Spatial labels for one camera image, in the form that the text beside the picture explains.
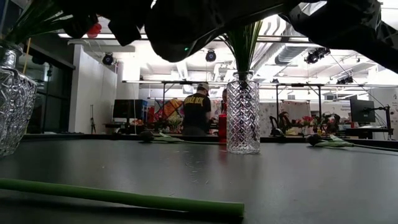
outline monitor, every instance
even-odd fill
[[[113,118],[133,118],[134,114],[134,100],[115,100],[113,106]]]
[[[350,99],[351,106],[351,120],[358,123],[374,123],[376,122],[376,115],[374,110],[367,111],[366,109],[373,109],[374,102],[368,100],[354,100]]]

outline spotlight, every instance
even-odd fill
[[[102,63],[104,65],[112,65],[114,62],[113,54],[112,53],[105,53],[104,58],[102,58]]]
[[[208,50],[206,54],[206,61],[207,62],[214,62],[216,60],[217,56],[214,50]]]
[[[345,77],[345,78],[341,78],[339,80],[337,80],[337,85],[345,85],[345,84],[350,84],[353,83],[354,79],[353,77]]]
[[[319,47],[314,51],[310,51],[308,53],[307,58],[304,59],[304,62],[306,62],[307,64],[317,63],[319,60],[323,59],[328,54],[330,54],[330,49]]]

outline clear glass vase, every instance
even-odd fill
[[[260,153],[259,84],[251,72],[234,73],[227,86],[227,150]]]
[[[15,152],[32,115],[36,83],[16,70],[22,48],[0,40],[0,157]]]

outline desk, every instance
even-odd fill
[[[259,155],[244,156],[217,145],[47,139],[22,142],[0,160],[0,177],[244,202],[249,224],[396,224],[397,170],[397,153],[304,143],[262,143]],[[4,224],[213,223],[8,190],[0,190],[0,217]]]
[[[104,124],[105,128],[113,129],[111,133],[108,134],[113,134],[115,131],[118,134],[125,134],[126,133],[126,123],[108,123]],[[134,125],[130,124],[129,126],[129,134],[135,134],[137,130],[137,134],[141,133],[144,130],[144,125],[139,124],[139,125]]]
[[[394,129],[387,128],[346,128],[342,130],[347,136],[358,136],[360,139],[373,139],[373,133],[388,133],[392,134]]]

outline person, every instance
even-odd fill
[[[221,101],[221,114],[226,114],[226,88],[223,90],[223,101]]]
[[[184,100],[183,136],[206,136],[211,116],[209,90],[207,83],[200,83],[197,92]]]

